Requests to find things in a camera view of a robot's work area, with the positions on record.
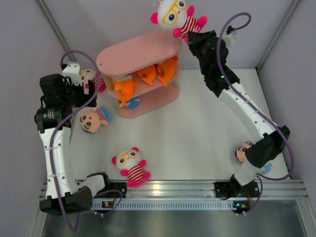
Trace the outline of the white panda plush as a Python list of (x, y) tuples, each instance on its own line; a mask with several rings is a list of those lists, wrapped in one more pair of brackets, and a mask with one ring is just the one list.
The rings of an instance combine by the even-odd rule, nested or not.
[[(95, 84), (95, 89), (97, 89), (98, 87), (98, 75), (97, 75), (97, 72), (92, 70), (92, 69), (84, 69), (81, 71), (80, 73), (80, 76), (81, 76), (81, 79), (83, 80), (84, 82), (84, 86), (85, 88), (89, 89), (89, 84), (88, 84), (88, 81), (89, 80), (92, 80), (94, 81), (94, 84)], [(103, 80), (102, 77), (100, 77), (100, 88), (99, 88), (99, 92), (103, 92), (106, 90), (106, 84)]]
[(142, 158), (139, 148), (125, 149), (112, 157), (112, 164), (117, 167), (121, 176), (127, 177), (127, 187), (136, 188), (147, 182), (151, 173), (145, 169), (147, 161)]
[(195, 18), (194, 13), (195, 7), (188, 6), (184, 0), (161, 0), (150, 21), (163, 30), (171, 31), (174, 38), (182, 38), (188, 43), (188, 32), (199, 33), (208, 21), (207, 16)]

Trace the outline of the large orange shark plush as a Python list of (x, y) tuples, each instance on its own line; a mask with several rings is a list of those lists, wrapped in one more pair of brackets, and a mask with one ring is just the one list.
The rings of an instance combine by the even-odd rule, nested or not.
[(163, 86), (167, 87), (167, 82), (170, 81), (176, 69), (176, 62), (179, 60), (178, 56), (175, 55), (171, 58), (164, 60), (157, 66), (157, 71), (163, 76), (157, 76), (157, 79), (162, 83)]

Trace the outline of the small orange shark plush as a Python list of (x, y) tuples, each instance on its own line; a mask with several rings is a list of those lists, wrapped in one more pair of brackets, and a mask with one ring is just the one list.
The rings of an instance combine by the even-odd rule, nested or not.
[(156, 77), (155, 65), (150, 65), (137, 71), (137, 75), (146, 82), (148, 85), (153, 86), (154, 79)]

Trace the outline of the boy doll plush blue cap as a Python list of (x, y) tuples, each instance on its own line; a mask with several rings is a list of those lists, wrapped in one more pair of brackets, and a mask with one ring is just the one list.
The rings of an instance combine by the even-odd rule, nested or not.
[(83, 111), (79, 116), (81, 128), (88, 133), (96, 133), (100, 126), (106, 126), (112, 119), (108, 108), (94, 107), (91, 112)]

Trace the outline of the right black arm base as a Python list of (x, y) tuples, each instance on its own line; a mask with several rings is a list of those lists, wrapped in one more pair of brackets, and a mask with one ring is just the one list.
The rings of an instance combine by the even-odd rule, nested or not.
[(236, 215), (245, 215), (252, 207), (251, 200), (259, 198), (261, 191), (255, 181), (245, 186), (233, 181), (215, 182), (215, 196), (221, 200), (229, 200), (232, 198), (246, 198), (246, 200), (233, 201), (233, 212)]

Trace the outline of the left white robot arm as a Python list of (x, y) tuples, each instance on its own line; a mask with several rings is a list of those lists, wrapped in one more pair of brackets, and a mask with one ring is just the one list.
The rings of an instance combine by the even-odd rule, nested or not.
[(79, 109), (95, 107), (94, 81), (89, 81), (89, 92), (75, 85), (70, 77), (51, 74), (40, 78), (43, 92), (41, 106), (34, 120), (43, 143), (47, 171), (45, 198), (39, 202), (42, 212), (63, 215), (90, 210), (93, 197), (107, 197), (112, 190), (105, 172), (94, 173), (78, 184), (70, 159), (72, 117)]

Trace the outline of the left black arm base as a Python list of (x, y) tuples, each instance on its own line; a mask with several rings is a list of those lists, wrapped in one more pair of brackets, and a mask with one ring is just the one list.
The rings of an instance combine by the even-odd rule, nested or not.
[(112, 200), (102, 201), (101, 210), (95, 212), (100, 213), (102, 217), (113, 213), (122, 199), (126, 197), (126, 188), (125, 182), (114, 182), (99, 191), (95, 196), (96, 198), (112, 198)]

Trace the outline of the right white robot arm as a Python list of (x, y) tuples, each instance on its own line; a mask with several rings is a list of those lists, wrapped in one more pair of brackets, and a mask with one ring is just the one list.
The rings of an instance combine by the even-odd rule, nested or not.
[(270, 180), (289, 177), (282, 155), (289, 146), (290, 130), (269, 119), (246, 93), (238, 76), (226, 66), (228, 44), (233, 36), (220, 38), (215, 31), (188, 33), (188, 46), (199, 61), (200, 71), (208, 89), (225, 103), (247, 129), (254, 145), (236, 150), (241, 166), (229, 180), (231, 192), (242, 196), (256, 176)]

